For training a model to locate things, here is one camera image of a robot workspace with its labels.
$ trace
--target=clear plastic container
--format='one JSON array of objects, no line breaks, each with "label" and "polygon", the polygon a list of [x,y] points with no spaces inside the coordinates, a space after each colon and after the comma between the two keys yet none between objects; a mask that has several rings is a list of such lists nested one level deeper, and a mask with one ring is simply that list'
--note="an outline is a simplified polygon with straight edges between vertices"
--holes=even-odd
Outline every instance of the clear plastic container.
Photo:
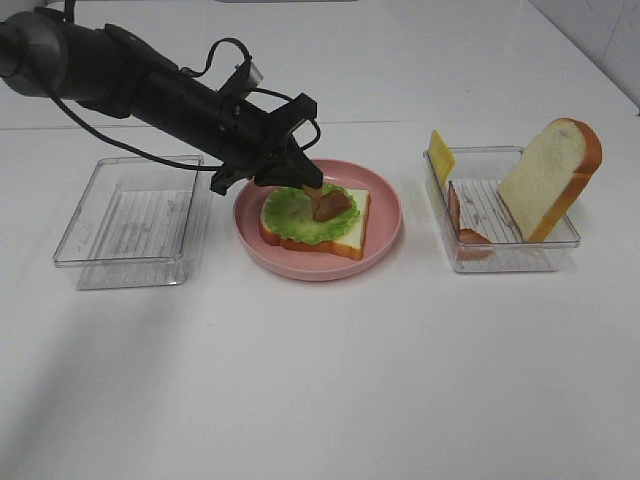
[{"label": "clear plastic container", "polygon": [[445,248],[456,272],[544,272],[559,270],[580,245],[580,235],[566,215],[539,243],[522,240],[508,209],[497,193],[522,147],[452,148],[456,166],[448,177],[460,202],[460,228],[470,228],[491,241],[465,243],[457,235],[449,213],[447,191],[440,187],[427,152],[427,192]]},{"label": "clear plastic container", "polygon": [[[200,156],[166,157],[200,165]],[[100,160],[53,256],[78,290],[178,285],[194,271],[205,175],[146,159]]]}]

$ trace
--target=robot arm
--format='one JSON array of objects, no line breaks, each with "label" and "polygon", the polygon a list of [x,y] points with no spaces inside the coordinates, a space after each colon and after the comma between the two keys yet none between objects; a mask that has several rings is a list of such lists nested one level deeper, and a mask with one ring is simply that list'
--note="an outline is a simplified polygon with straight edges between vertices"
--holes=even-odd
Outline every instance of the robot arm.
[{"label": "robot arm", "polygon": [[243,178],[260,186],[320,187],[322,172],[304,154],[318,137],[300,147],[293,136],[314,121],[315,101],[276,94],[288,102],[270,113],[251,104],[250,92],[274,92],[256,88],[261,75],[236,39],[216,42],[207,68],[220,42],[235,44],[245,58],[216,91],[195,80],[201,74],[179,69],[120,27],[91,30],[60,12],[36,9],[0,23],[0,76],[22,95],[75,100],[114,118],[132,115],[218,158],[222,166],[203,168],[216,170],[216,193],[224,195]]}]

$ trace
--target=yellow cheese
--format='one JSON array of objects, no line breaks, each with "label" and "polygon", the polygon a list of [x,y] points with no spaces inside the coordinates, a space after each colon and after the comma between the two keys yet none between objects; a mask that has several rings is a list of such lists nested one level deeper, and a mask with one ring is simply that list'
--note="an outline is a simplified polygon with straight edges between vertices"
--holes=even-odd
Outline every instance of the yellow cheese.
[{"label": "yellow cheese", "polygon": [[456,166],[456,159],[453,156],[453,152],[451,152],[442,139],[442,136],[440,136],[440,132],[437,130],[431,132],[431,142],[429,143],[428,153],[440,187],[444,188],[449,174],[453,170],[453,167]]}]

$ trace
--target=bread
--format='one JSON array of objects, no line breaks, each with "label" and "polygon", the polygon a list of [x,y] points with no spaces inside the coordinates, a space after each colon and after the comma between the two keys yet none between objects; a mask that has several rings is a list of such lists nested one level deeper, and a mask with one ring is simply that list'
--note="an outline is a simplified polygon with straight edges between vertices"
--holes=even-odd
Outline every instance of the bread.
[{"label": "bread", "polygon": [[602,162],[602,146],[583,122],[559,118],[525,148],[498,186],[525,242],[541,242]]},{"label": "bread", "polygon": [[267,225],[267,222],[265,222],[265,207],[269,202],[269,197],[267,197],[260,213],[260,235],[269,245],[281,246],[288,250],[326,252],[352,260],[361,260],[364,254],[371,195],[368,190],[354,188],[346,188],[345,190],[353,198],[356,208],[359,211],[359,216],[353,225],[340,237],[316,244],[300,242],[291,238],[283,238],[278,233],[273,232]]}]

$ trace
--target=green lettuce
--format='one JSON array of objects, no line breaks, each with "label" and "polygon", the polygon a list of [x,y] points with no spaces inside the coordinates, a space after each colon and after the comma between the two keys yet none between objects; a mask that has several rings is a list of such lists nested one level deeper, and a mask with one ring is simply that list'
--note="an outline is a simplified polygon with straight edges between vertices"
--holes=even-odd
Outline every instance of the green lettuce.
[{"label": "green lettuce", "polygon": [[265,203],[262,219],[272,232],[296,242],[317,245],[340,238],[357,222],[360,211],[344,188],[330,183],[322,186],[323,195],[332,190],[342,191],[351,200],[351,208],[326,222],[316,222],[311,198],[302,190],[290,187],[279,187],[271,193]]}]

